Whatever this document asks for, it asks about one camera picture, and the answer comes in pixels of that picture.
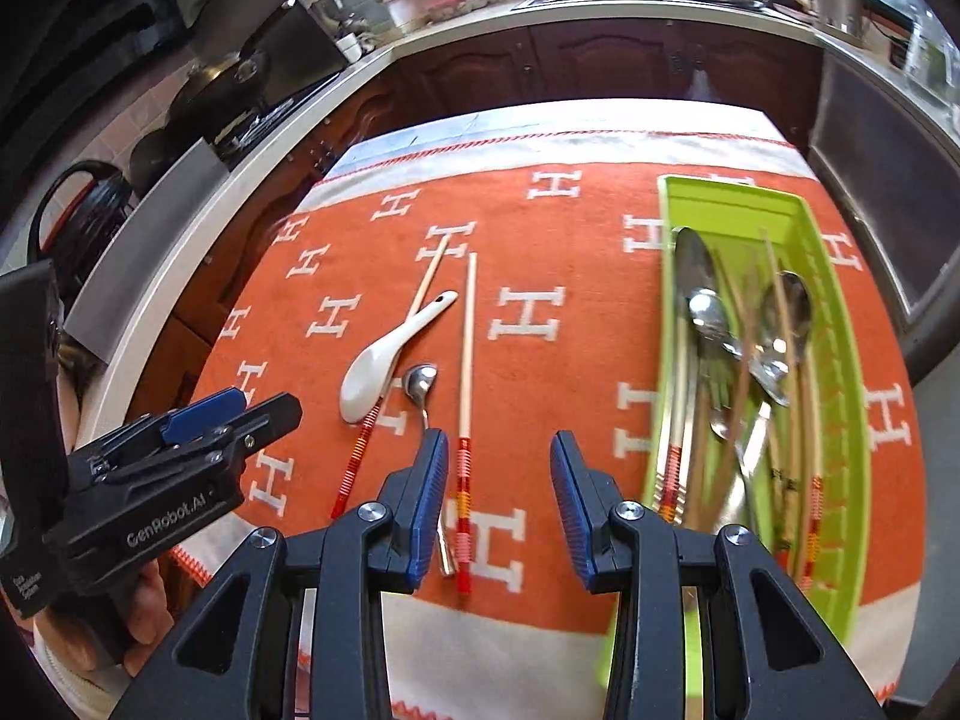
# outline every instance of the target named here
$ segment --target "white cup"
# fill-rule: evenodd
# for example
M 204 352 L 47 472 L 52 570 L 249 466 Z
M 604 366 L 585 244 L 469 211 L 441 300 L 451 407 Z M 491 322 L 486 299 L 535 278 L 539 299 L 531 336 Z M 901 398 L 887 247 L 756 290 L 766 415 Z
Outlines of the white cup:
M 353 64 L 360 57 L 363 56 L 363 50 L 360 49 L 360 44 L 357 43 L 357 37 L 354 34 L 344 35 L 337 41 L 337 47 L 340 49 L 342 55 L 347 57 L 347 62 Z

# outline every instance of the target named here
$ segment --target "triangular cutout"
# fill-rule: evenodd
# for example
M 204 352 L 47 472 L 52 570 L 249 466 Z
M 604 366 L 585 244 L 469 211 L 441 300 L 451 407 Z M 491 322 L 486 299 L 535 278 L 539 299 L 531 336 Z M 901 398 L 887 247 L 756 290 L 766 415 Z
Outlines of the triangular cutout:
M 754 571 L 750 584 L 760 611 L 760 629 L 770 668 L 787 671 L 816 664 L 823 656 L 819 645 L 770 576 L 764 571 Z
M 242 574 L 234 577 L 220 593 L 176 652 L 176 661 L 181 666 L 218 676 L 229 671 L 249 587 L 250 575 Z

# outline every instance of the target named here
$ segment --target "blue gripper pad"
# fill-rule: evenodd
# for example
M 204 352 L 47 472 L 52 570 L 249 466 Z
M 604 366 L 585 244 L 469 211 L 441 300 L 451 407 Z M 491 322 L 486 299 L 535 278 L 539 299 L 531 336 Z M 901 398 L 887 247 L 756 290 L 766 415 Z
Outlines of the blue gripper pad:
M 368 565 L 382 572 L 383 589 L 411 593 L 424 580 L 433 556 L 448 466 L 446 434 L 430 429 L 424 433 L 414 464 L 391 473 L 380 488 L 376 499 L 390 507 L 394 522 L 389 541 L 371 549 Z
M 229 386 L 172 413 L 160 430 L 160 437 L 167 446 L 192 442 L 207 430 L 241 415 L 246 408 L 247 396 L 235 386 Z
M 550 442 L 550 478 L 574 572 L 591 593 L 617 589 L 632 553 L 611 532 L 610 510 L 623 500 L 613 477 L 588 469 L 573 433 L 561 430 Z

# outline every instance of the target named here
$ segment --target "black kettle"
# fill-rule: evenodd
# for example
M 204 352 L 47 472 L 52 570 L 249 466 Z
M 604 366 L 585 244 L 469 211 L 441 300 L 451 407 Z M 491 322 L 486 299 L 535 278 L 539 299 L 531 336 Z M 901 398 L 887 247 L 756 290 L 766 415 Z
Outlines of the black kettle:
M 43 212 L 56 190 L 78 172 L 89 173 L 92 180 L 70 201 L 41 243 Z M 70 310 L 113 236 L 133 213 L 132 198 L 133 187 L 118 167 L 85 159 L 61 172 L 40 199 L 27 235 L 27 262 L 53 260 L 64 312 Z

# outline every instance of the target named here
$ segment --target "white ceramic spoon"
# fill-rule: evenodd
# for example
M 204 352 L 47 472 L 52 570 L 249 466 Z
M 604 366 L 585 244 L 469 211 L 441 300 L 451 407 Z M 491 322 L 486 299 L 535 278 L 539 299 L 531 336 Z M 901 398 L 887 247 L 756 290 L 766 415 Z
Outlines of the white ceramic spoon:
M 344 421 L 359 422 L 367 415 L 376 405 L 392 374 L 394 358 L 400 354 L 403 345 L 443 314 L 456 299 L 457 293 L 452 290 L 441 293 L 400 327 L 392 329 L 360 352 L 340 386 L 340 415 Z

